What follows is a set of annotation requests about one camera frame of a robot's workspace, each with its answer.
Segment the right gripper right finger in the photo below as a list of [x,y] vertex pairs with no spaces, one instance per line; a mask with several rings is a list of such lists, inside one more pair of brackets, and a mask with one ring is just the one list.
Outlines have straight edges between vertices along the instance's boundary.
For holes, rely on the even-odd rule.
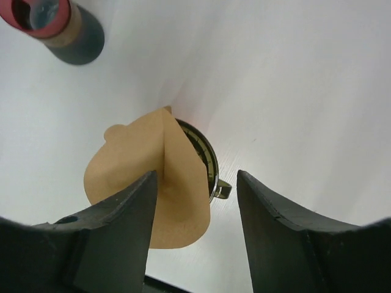
[[254,292],[389,292],[390,219],[356,226],[237,174]]

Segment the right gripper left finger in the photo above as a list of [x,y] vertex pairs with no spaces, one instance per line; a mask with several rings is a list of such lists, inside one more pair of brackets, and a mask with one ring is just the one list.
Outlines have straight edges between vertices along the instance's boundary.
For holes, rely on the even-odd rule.
[[141,292],[157,174],[55,223],[1,219],[2,292]]

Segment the dark green dripper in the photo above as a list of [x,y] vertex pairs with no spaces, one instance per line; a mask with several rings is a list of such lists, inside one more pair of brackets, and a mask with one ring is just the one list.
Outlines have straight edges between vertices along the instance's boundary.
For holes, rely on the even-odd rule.
[[210,142],[194,126],[180,119],[176,119],[176,121],[206,167],[210,202],[214,198],[228,199],[232,186],[219,178],[219,164]]

